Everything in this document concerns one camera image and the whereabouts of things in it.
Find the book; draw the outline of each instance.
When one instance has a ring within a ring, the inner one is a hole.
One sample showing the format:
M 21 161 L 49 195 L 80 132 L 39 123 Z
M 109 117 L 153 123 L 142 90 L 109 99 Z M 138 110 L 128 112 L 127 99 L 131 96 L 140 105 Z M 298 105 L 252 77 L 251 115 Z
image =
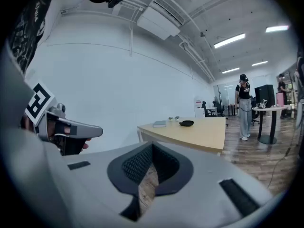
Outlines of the book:
M 156 121 L 153 123 L 153 127 L 166 127 L 166 121 Z

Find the air conditioner unit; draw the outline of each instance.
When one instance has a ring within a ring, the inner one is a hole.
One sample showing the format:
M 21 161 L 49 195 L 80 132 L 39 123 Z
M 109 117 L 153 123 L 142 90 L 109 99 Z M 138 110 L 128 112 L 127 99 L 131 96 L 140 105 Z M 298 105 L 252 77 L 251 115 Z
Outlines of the air conditioner unit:
M 163 40 L 180 33 L 180 30 L 171 21 L 151 7 L 148 7 L 138 18 L 137 25 Z
M 179 27 L 184 24 L 185 19 L 165 0 L 152 0 L 149 7 L 158 11 L 168 20 L 170 20 L 175 26 Z

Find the ceiling light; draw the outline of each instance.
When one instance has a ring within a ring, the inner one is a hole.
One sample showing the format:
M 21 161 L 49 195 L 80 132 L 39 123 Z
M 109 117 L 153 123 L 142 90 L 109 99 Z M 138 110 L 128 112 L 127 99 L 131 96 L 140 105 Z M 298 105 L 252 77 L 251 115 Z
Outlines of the ceiling light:
M 253 64 L 252 66 L 257 66 L 257 65 L 260 65 L 260 64 L 265 64 L 265 63 L 267 63 L 268 61 L 264 61 L 264 62 L 260 62 L 260 63 L 255 63 L 255 64 Z
M 268 32 L 275 32 L 275 31 L 281 31 L 281 30 L 288 30 L 288 25 L 282 25 L 282 26 L 273 26 L 273 27 L 267 27 L 266 33 Z
M 231 43 L 231 42 L 234 42 L 234 41 L 236 41 L 236 40 L 240 40 L 240 39 L 243 39 L 243 38 L 245 38 L 245 34 L 244 34 L 244 33 L 243 33 L 243 34 L 240 34 L 240 35 L 238 35 L 238 36 L 231 37 L 231 38 L 229 38 L 229 39 L 227 39 L 227 40 L 223 40 L 223 41 L 221 41 L 221 42 L 219 42 L 219 43 L 217 43 L 217 44 L 214 44 L 214 48 L 222 47 L 222 46 L 224 46 L 224 45 L 226 45 L 226 44 L 229 44 L 229 43 Z
M 239 70 L 239 67 L 238 67 L 238 68 L 231 69 L 231 70 L 227 70 L 227 71 L 222 72 L 222 73 L 225 74 L 225 73 L 229 73 L 229 72 L 236 71 L 236 70 Z

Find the black t-shirt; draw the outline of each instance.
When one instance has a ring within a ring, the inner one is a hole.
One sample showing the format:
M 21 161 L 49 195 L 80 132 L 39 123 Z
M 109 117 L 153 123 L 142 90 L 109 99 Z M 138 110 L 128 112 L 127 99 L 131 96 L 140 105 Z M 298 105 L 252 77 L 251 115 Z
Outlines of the black t-shirt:
M 283 94 L 285 95 L 286 92 L 283 91 L 283 90 L 281 90 L 281 87 L 282 87 L 283 89 L 286 89 L 286 85 L 285 85 L 285 83 L 284 83 L 283 81 L 280 81 L 280 82 L 279 82 L 278 91 L 279 91 L 280 93 L 283 93 Z
M 250 84 L 246 83 L 246 86 L 243 87 L 241 85 L 241 90 L 239 91 L 239 86 L 237 85 L 236 87 L 236 91 L 239 91 L 238 97 L 241 99 L 250 99 L 250 95 L 249 95 L 249 90 L 250 90 Z
M 45 16 L 52 0 L 31 0 L 19 15 L 8 37 L 9 46 L 25 73 L 43 36 Z

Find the light gray pants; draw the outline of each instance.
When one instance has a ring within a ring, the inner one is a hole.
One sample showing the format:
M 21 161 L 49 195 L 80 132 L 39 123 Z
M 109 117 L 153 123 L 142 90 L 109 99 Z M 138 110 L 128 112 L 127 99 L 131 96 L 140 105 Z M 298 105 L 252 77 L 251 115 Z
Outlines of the light gray pants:
M 247 137 L 250 134 L 250 124 L 252 120 L 251 100 L 240 99 L 239 101 L 239 117 L 241 119 L 240 138 Z

